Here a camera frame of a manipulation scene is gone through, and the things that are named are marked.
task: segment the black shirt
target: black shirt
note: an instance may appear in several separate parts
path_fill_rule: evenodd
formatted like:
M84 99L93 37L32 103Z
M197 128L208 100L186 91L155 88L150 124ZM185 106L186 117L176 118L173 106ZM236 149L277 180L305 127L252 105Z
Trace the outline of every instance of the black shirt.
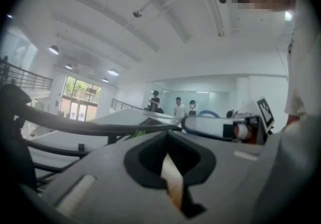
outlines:
M158 97L152 98L152 99L150 99L150 100L151 100L151 101L154 101L154 102L158 102L158 103L161 101ZM158 105L157 105L157 104L155 104L155 103L153 103L153 102L150 103L150 111L156 111L157 108L158 108Z

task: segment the man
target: man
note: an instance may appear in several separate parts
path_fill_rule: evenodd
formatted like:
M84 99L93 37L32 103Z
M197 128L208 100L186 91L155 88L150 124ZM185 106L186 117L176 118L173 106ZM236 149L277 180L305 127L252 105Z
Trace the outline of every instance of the man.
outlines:
M196 102L194 100L190 101L190 107L186 108L186 114L187 115L196 115L197 114Z
M307 114L321 112L319 64L319 24L317 15L308 0L237 0L255 9L290 11L294 29L288 48L288 95L285 113L287 125Z
M154 97L149 100L149 102L150 102L149 110L152 111L152 112L156 112L157 108L158 108L158 105L159 105L159 102L161 100L157 97L159 95L159 92L157 90L155 90L152 94L153 94Z
M182 99L180 97L176 98L176 107L174 108L174 116L176 117L185 117L187 114L185 113L185 105L182 104Z

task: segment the ceiling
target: ceiling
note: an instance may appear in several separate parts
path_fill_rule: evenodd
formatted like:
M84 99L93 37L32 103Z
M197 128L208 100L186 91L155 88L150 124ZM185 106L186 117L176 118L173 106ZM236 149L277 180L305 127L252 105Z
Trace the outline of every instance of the ceiling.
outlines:
M141 18L134 11L141 10ZM218 0L21 0L16 15L55 64L86 66L101 80L195 39L271 38L289 42L284 13L253 12ZM48 48L57 45L58 56Z

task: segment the opening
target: opening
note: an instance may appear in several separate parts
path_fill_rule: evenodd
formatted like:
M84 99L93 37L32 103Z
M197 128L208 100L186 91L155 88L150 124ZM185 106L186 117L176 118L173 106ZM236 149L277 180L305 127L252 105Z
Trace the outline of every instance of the opening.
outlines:
M196 217L206 209L193 203L188 188L205 182L214 170L216 158L211 151L185 139L183 135L164 132L130 149L124 164L137 183L148 188L166 189L169 195L167 182L161 177L167 154L183 177L180 211L187 218Z

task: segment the white wall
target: white wall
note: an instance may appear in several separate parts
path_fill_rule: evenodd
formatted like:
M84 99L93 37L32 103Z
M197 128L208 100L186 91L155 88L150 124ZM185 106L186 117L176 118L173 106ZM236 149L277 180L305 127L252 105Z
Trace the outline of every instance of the white wall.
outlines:
M239 109L251 100L251 85L249 77L235 79L235 109Z
M249 76L252 99L264 96L275 119L274 133L279 132L286 124L284 113L288 83L285 77Z
M122 86L118 89L115 99L141 108L147 87L148 85L144 83Z
M117 88L112 87L103 87L97 107L96 118L101 118L109 114L110 106L112 103L112 99L115 98L117 93Z
M54 62L45 52L38 50L30 66L30 71L54 79Z
M270 39L219 38L159 51L120 77L119 84L217 74L286 75Z
M40 101L44 104L44 110L51 114L57 114L60 109L61 96L64 90L64 85L67 79L67 74L54 68L53 70L53 81L51 84L51 96L49 98L43 98Z
M38 49L33 44L30 44L30 46L28 47L28 49L26 51L24 59L22 60L21 68L23 68L25 70L30 70L31 65L35 59L36 54L37 54L37 50Z

